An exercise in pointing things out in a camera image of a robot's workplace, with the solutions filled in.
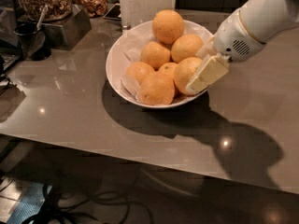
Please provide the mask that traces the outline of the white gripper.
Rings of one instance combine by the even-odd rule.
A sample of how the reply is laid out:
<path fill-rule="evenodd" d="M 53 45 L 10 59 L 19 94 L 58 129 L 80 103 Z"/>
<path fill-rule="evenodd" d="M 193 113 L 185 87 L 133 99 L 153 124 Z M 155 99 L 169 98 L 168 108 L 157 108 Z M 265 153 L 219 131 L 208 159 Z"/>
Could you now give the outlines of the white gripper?
<path fill-rule="evenodd" d="M 241 20 L 240 10 L 236 10 L 220 25 L 216 34 L 197 50 L 196 56 L 204 60 L 187 83 L 186 91 L 197 94 L 206 90 L 228 73 L 228 59 L 243 62 L 264 47 L 265 44 L 251 36 Z"/>

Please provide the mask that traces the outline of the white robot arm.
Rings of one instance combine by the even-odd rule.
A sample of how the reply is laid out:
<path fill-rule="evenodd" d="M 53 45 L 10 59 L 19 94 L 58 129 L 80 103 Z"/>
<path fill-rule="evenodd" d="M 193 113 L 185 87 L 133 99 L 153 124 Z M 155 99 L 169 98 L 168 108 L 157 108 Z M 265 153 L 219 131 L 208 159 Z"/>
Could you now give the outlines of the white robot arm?
<path fill-rule="evenodd" d="M 277 34 L 299 26 L 299 0 L 249 0 L 234 11 L 196 56 L 202 59 L 186 85 L 200 93 L 229 71 L 263 50 Z"/>

